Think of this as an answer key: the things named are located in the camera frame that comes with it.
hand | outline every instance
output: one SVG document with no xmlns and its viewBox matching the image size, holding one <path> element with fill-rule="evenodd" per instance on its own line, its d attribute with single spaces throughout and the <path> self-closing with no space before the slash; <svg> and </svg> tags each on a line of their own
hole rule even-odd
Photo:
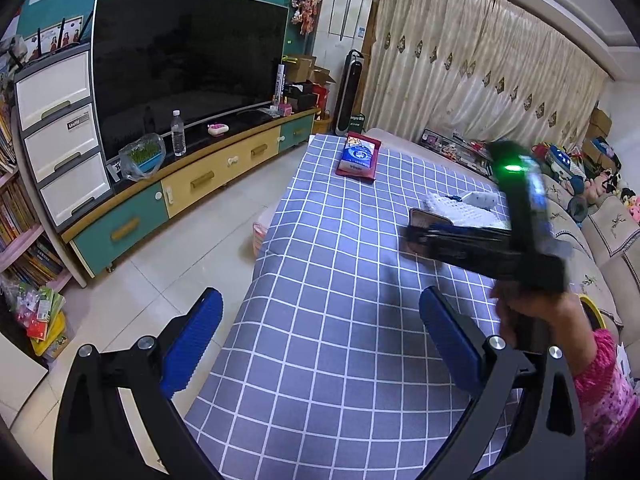
<svg viewBox="0 0 640 480">
<path fill-rule="evenodd" d="M 568 292 L 517 294 L 510 284 L 498 282 L 490 297 L 498 300 L 495 311 L 500 318 L 499 333 L 510 346 L 515 348 L 517 344 L 511 315 L 515 311 L 549 323 L 552 340 L 564 352 L 574 376 L 585 371 L 596 358 L 598 348 L 593 331 L 577 295 Z"/>
</svg>

blue and white grid tablecloth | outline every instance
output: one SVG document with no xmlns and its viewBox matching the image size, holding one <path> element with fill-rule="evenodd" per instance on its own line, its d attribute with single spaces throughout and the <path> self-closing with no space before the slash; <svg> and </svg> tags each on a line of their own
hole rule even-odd
<svg viewBox="0 0 640 480">
<path fill-rule="evenodd" d="M 227 478 L 414 480 L 468 403 L 424 330 L 420 292 L 437 285 L 497 332 L 491 280 L 398 250 L 427 190 L 491 188 L 384 148 L 375 183 L 336 176 L 343 147 L 334 136 L 310 142 L 186 416 Z M 506 218 L 504 203 L 497 212 Z M 495 460 L 514 409 L 481 466 Z"/>
</svg>

teal drawer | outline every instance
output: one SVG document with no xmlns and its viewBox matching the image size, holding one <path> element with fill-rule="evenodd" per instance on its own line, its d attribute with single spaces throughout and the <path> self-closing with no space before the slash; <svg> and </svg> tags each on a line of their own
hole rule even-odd
<svg viewBox="0 0 640 480">
<path fill-rule="evenodd" d="M 86 264 L 98 274 L 168 219 L 162 185 L 158 182 L 92 223 L 74 242 Z"/>
<path fill-rule="evenodd" d="M 291 146 L 299 144 L 303 140 L 307 140 L 311 135 L 311 130 L 314 127 L 314 116 L 308 115 L 301 119 L 296 119 L 290 123 L 285 123 L 280 127 L 280 136 L 284 137 L 284 140 L 280 141 L 278 146 L 278 153 L 288 150 Z"/>
</svg>

floral pink shirt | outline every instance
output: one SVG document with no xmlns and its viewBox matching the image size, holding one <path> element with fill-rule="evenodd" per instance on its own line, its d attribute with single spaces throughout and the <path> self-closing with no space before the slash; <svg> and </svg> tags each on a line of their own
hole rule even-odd
<svg viewBox="0 0 640 480">
<path fill-rule="evenodd" d="M 640 406 L 640 398 L 616 363 L 616 344 L 611 334 L 606 329 L 593 334 L 598 345 L 596 359 L 574 378 L 590 457 L 601 453 L 625 432 Z"/>
</svg>

metal screw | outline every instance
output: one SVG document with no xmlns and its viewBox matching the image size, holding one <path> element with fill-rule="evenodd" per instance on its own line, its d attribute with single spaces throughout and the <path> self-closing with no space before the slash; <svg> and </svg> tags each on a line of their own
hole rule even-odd
<svg viewBox="0 0 640 480">
<path fill-rule="evenodd" d="M 562 350 L 559 349 L 557 346 L 551 346 L 549 348 L 549 354 L 553 359 L 559 359 L 562 357 Z"/>
<path fill-rule="evenodd" d="M 489 338 L 489 345 L 491 345 L 491 348 L 495 350 L 502 350 L 505 346 L 507 346 L 507 343 L 505 343 L 504 339 L 502 339 L 499 335 L 494 335 Z"/>
<path fill-rule="evenodd" d="M 80 357 L 89 357 L 89 355 L 91 355 L 91 352 L 93 351 L 94 351 L 94 347 L 92 347 L 91 345 L 82 345 L 78 349 L 78 355 Z"/>
<path fill-rule="evenodd" d="M 138 339 L 138 348 L 141 350 L 149 350 L 150 348 L 153 348 L 155 344 L 156 338 L 151 337 L 150 335 L 145 335 Z"/>
</svg>

